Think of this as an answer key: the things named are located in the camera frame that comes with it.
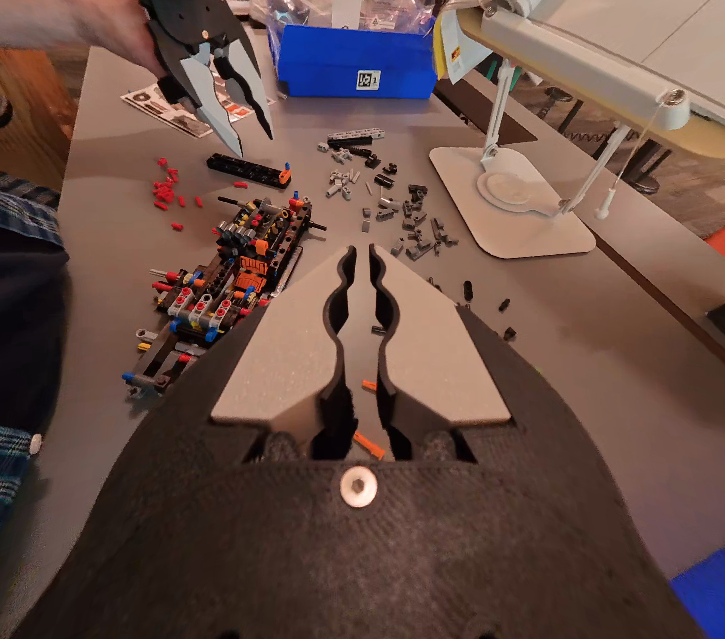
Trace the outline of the clear plastic bag bundle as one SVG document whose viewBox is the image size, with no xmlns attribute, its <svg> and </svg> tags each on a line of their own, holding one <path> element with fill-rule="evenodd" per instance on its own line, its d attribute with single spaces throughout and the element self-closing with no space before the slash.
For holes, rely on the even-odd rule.
<svg viewBox="0 0 725 639">
<path fill-rule="evenodd" d="M 332 27 L 333 0 L 249 0 L 250 17 L 269 28 Z M 435 0 L 360 0 L 359 29 L 425 35 Z"/>
</svg>

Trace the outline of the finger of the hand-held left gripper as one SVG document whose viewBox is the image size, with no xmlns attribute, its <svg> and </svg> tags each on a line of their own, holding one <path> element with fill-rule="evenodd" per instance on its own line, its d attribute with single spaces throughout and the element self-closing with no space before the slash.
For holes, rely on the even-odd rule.
<svg viewBox="0 0 725 639">
<path fill-rule="evenodd" d="M 194 114 L 215 132 L 233 157 L 242 159 L 241 142 L 231 125 L 228 112 L 217 98 L 210 63 L 210 45 L 199 46 L 195 55 L 189 55 L 180 61 L 180 67 L 189 82 L 186 89 L 195 104 Z"/>
<path fill-rule="evenodd" d="M 258 60 L 240 21 L 230 21 L 224 45 L 214 49 L 214 66 L 232 100 L 252 109 L 267 137 L 274 138 Z"/>
</svg>

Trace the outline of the white book stand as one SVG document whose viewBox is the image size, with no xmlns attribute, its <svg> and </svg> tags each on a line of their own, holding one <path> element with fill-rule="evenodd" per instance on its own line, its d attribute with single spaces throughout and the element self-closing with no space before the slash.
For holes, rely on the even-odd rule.
<svg viewBox="0 0 725 639">
<path fill-rule="evenodd" d="M 532 22 L 503 0 L 444 10 L 437 29 L 438 64 L 444 65 L 450 80 L 466 72 L 463 52 L 468 42 L 503 57 L 484 145 L 438 147 L 429 155 L 471 235 L 491 256 L 520 259 L 590 252 L 594 236 L 574 209 L 633 129 L 678 149 L 723 157 L 723 116 L 696 115 L 691 91 Z M 561 198 L 525 155 L 500 144 L 516 65 L 615 117 L 611 143 L 568 199 Z"/>
</svg>

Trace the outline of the black lego beam frame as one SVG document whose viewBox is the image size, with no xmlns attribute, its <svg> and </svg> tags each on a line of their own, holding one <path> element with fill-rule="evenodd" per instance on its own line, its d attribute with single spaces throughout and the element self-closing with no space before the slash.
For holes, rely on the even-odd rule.
<svg viewBox="0 0 725 639">
<path fill-rule="evenodd" d="M 285 190 L 277 186 L 279 169 L 222 154 L 211 155 L 205 163 L 208 169 L 231 176 L 236 181 L 254 182 L 269 188 Z"/>
</svg>

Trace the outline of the blue bin with white tag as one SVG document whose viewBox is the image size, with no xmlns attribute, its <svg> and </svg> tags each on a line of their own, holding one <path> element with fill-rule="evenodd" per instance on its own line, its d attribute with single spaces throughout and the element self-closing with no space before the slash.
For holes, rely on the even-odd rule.
<svg viewBox="0 0 725 639">
<path fill-rule="evenodd" d="M 277 57 L 289 95 L 428 99 L 438 81 L 432 37 L 286 25 Z"/>
</svg>

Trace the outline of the instruction leaflet on table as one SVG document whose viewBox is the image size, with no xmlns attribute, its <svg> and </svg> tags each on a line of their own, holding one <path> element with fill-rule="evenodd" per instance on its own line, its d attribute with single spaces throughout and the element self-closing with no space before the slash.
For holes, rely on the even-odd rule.
<svg viewBox="0 0 725 639">
<path fill-rule="evenodd" d="M 232 124 L 253 112 L 249 106 L 236 104 L 230 99 L 224 80 L 217 74 L 214 74 L 214 89 L 217 99 L 228 112 Z M 121 99 L 133 108 L 195 138 L 205 137 L 212 132 L 209 125 L 198 120 L 182 105 L 169 103 L 163 96 L 158 84 L 137 91 L 129 91 L 123 94 Z"/>
</svg>

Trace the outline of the scattered orange lego pins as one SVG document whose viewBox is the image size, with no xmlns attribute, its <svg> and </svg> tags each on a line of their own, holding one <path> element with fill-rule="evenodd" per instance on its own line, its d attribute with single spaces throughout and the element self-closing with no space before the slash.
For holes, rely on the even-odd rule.
<svg viewBox="0 0 725 639">
<path fill-rule="evenodd" d="M 367 390 L 368 392 L 375 393 L 377 390 L 377 383 L 370 380 L 362 380 L 361 386 L 364 390 Z M 373 458 L 375 458 L 378 461 L 382 461 L 385 457 L 385 450 L 380 446 L 374 443 L 373 441 L 369 440 L 365 435 L 363 435 L 359 430 L 356 430 L 353 440 L 358 444 L 363 450 L 365 450 L 369 455 L 371 455 Z"/>
</svg>

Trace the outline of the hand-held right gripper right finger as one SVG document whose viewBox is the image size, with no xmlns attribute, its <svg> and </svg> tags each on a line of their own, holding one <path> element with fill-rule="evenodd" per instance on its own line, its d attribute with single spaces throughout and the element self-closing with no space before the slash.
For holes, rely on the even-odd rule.
<svg viewBox="0 0 725 639">
<path fill-rule="evenodd" d="M 369 245 L 382 425 L 500 425 L 511 419 L 456 303 L 382 247 Z"/>
</svg>

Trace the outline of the lego car chassis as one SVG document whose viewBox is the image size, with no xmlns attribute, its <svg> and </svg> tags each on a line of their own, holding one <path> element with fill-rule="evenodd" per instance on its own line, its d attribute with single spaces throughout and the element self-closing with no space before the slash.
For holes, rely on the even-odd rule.
<svg viewBox="0 0 725 639">
<path fill-rule="evenodd" d="M 215 253 L 207 265 L 177 272 L 152 270 L 158 330 L 139 329 L 140 357 L 122 375 L 126 399 L 162 396 L 213 345 L 251 313 L 285 289 L 299 257 L 302 238 L 314 223 L 313 204 L 295 192 L 281 206 L 269 198 L 242 202 L 214 229 Z"/>
</svg>

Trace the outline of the pile of grey lego pieces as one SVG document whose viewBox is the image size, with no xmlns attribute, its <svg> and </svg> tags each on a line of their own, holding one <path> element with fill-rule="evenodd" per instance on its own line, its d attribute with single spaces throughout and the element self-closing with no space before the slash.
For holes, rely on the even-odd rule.
<svg viewBox="0 0 725 639">
<path fill-rule="evenodd" d="M 458 245 L 458 239 L 448 234 L 441 219 L 428 217 L 424 209 L 428 187 L 411 182 L 405 185 L 401 196 L 396 196 L 393 190 L 396 187 L 398 164 L 383 163 L 373 149 L 373 143 L 362 147 L 369 148 L 373 155 L 365 158 L 352 155 L 342 148 L 330 148 L 327 137 L 318 143 L 318 151 L 330 155 L 336 163 L 329 175 L 325 197 L 333 199 L 339 196 L 351 203 L 356 184 L 362 182 L 368 201 L 359 208 L 360 231 L 368 234 L 374 224 L 383 225 L 398 219 L 398 226 L 403 233 L 390 248 L 394 257 L 405 254 L 409 260 L 416 262 L 426 254 L 439 256 L 445 247 Z"/>
</svg>

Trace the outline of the pile of red lego pins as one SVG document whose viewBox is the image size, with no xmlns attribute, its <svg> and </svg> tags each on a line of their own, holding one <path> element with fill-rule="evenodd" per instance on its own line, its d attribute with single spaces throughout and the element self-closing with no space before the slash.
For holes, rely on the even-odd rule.
<svg viewBox="0 0 725 639">
<path fill-rule="evenodd" d="M 151 186 L 152 204 L 155 209 L 165 214 L 170 214 L 169 228 L 181 233 L 185 229 L 185 217 L 187 209 L 204 209 L 205 201 L 200 195 L 194 194 L 188 198 L 179 191 L 179 172 L 167 158 L 157 159 L 159 176 L 155 178 Z"/>
</svg>

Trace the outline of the person's dark trousers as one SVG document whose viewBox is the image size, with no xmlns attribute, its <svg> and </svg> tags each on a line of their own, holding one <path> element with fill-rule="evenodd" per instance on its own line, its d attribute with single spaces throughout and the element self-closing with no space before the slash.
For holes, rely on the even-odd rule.
<svg viewBox="0 0 725 639">
<path fill-rule="evenodd" d="M 68 254 L 1 231 L 1 426 L 41 433 L 54 408 L 66 332 Z"/>
</svg>

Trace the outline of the person's left forearm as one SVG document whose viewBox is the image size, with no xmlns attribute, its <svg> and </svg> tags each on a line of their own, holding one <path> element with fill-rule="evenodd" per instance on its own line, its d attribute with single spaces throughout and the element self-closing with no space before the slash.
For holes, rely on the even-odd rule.
<svg viewBox="0 0 725 639">
<path fill-rule="evenodd" d="M 87 6 L 92 0 L 1 0 L 1 47 L 39 49 L 92 45 Z"/>
</svg>

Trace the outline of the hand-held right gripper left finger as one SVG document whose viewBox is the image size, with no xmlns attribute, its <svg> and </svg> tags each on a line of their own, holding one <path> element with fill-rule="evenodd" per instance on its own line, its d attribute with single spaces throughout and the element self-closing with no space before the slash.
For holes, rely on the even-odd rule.
<svg viewBox="0 0 725 639">
<path fill-rule="evenodd" d="M 340 378 L 338 332 L 357 251 L 340 248 L 256 313 L 259 325 L 211 411 L 222 425 L 323 425 L 319 400 Z"/>
</svg>

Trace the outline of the person's left hand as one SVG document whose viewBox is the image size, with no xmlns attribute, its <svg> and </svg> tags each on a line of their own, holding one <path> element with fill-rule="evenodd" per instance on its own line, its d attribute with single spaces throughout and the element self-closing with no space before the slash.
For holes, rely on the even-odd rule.
<svg viewBox="0 0 725 639">
<path fill-rule="evenodd" d="M 84 42 L 143 67 L 158 80 L 165 76 L 139 0 L 80 0 L 77 18 Z"/>
</svg>

